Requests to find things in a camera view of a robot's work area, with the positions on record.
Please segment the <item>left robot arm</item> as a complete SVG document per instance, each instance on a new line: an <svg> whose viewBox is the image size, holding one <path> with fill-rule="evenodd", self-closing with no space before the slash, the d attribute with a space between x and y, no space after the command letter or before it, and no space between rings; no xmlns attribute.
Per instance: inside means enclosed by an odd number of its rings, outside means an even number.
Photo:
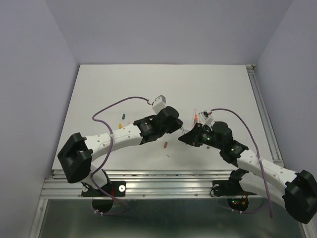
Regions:
<svg viewBox="0 0 317 238"><path fill-rule="evenodd" d="M92 162L109 152L156 141L179 130L183 121L170 106L157 115L139 119L111 133L94 136L72 134L57 154L68 183L83 182L94 171Z"/></svg>

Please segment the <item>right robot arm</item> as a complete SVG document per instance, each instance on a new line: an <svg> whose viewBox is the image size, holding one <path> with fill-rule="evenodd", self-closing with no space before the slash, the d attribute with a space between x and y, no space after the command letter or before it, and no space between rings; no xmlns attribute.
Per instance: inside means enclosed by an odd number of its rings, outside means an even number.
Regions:
<svg viewBox="0 0 317 238"><path fill-rule="evenodd" d="M219 150L221 158L237 170L228 181L233 193L241 191L266 197L285 208L296 221L307 224L317 213L317 181L306 171L296 172L261 159L247 146L234 140L225 122L217 121L211 129L197 123L179 141L195 147L206 145Z"/></svg>

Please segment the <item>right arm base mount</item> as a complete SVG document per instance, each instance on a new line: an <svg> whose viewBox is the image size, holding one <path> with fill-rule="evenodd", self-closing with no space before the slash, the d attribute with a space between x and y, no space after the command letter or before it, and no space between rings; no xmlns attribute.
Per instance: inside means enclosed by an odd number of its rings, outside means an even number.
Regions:
<svg viewBox="0 0 317 238"><path fill-rule="evenodd" d="M226 199L227 206L225 209L229 209L232 212L239 214L252 214L262 210L262 207L253 210L247 211L249 206L248 196L254 195L254 193L248 193L244 191L240 185L242 177L248 174L248 171L243 169L233 170L230 173L230 176L226 180L212 180L212 186L210 190L211 197L225 197L229 196Z"/></svg>

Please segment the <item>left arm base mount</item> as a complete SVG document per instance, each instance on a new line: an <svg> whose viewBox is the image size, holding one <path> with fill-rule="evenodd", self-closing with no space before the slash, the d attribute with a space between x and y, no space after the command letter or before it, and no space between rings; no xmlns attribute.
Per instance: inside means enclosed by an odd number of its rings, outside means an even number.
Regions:
<svg viewBox="0 0 317 238"><path fill-rule="evenodd" d="M83 197L92 198L92 209L95 214L101 216L121 215L129 209L127 202L122 198L126 195L126 181L111 181L105 171L102 171L101 179L106 180L106 184L101 186L97 179L88 176L88 182L82 181Z"/></svg>

